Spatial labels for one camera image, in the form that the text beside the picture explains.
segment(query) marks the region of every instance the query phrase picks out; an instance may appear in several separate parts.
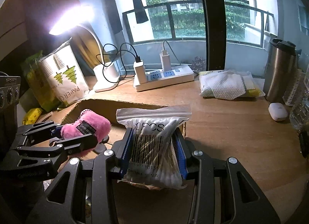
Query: paper cup package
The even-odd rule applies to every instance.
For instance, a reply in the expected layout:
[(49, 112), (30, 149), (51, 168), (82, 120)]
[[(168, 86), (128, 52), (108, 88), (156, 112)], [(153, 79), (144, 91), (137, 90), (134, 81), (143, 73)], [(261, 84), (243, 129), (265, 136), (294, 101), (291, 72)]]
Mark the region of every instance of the paper cup package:
[(57, 98), (68, 106), (87, 96), (89, 87), (77, 63), (70, 41), (40, 60), (40, 67)]

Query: power strip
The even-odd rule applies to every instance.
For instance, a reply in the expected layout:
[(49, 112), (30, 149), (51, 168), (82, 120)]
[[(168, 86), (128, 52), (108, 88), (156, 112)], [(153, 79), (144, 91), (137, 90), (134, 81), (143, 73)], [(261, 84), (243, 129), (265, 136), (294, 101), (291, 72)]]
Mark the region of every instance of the power strip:
[(137, 77), (134, 77), (134, 88), (136, 91), (145, 91), (158, 87), (165, 87), (194, 80), (194, 73), (191, 68), (186, 65), (172, 67), (171, 71), (164, 72), (163, 70), (156, 70), (146, 72), (147, 82), (140, 84)]

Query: blue gripper pad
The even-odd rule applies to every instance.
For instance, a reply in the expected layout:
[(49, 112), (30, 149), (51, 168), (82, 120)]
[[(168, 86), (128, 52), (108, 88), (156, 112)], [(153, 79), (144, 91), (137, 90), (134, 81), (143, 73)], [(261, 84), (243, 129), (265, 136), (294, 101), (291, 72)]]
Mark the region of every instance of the blue gripper pad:
[(121, 169), (120, 169), (121, 178), (123, 178), (123, 176), (127, 173), (130, 158), (131, 158), (132, 146), (133, 146), (133, 130), (131, 130), (128, 136), (126, 146), (121, 156)]
[(182, 178), (186, 179), (187, 175), (188, 175), (187, 162), (186, 162), (186, 156), (184, 154), (184, 151), (183, 151), (183, 148), (182, 148), (182, 145), (181, 145), (180, 138), (182, 138), (183, 144), (185, 145), (183, 136), (181, 135), (179, 128), (177, 128), (176, 131), (173, 133), (173, 136), (172, 136), (172, 144), (173, 144), (173, 147), (174, 147), (174, 152), (175, 152), (177, 164), (178, 164), (178, 167), (179, 167), (179, 172), (180, 172)]

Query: clothing label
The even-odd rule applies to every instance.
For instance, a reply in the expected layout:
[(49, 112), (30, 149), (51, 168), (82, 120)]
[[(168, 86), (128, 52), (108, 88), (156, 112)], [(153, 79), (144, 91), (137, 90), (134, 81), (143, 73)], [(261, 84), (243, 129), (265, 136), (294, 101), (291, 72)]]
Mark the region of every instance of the clothing label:
[(95, 129), (84, 120), (76, 127), (76, 129), (79, 130), (83, 135), (95, 133)]

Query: white lamp base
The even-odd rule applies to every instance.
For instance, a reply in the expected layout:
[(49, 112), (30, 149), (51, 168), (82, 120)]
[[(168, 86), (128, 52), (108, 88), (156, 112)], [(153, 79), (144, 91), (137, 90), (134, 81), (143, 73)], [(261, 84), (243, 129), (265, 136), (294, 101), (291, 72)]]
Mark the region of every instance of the white lamp base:
[(117, 83), (110, 83), (110, 82), (100, 82), (98, 81), (94, 87), (93, 87), (93, 90), (95, 92), (100, 92), (100, 91), (108, 91), (108, 90), (111, 90), (113, 89), (115, 86), (117, 85)]
[(109, 81), (112, 81), (113, 83), (108, 82), (104, 78), (103, 72), (102, 72), (103, 71), (103, 65), (100, 64), (100, 65), (94, 67), (94, 69), (93, 69), (93, 71), (95, 72), (95, 76), (98, 80), (97, 83), (93, 87), (93, 90), (95, 92), (111, 90), (117, 85), (117, 83), (119, 81), (120, 75), (117, 72), (114, 63), (108, 62), (108, 63), (106, 63), (106, 65), (108, 67), (104, 67), (104, 76), (105, 76), (105, 78), (107, 78)]

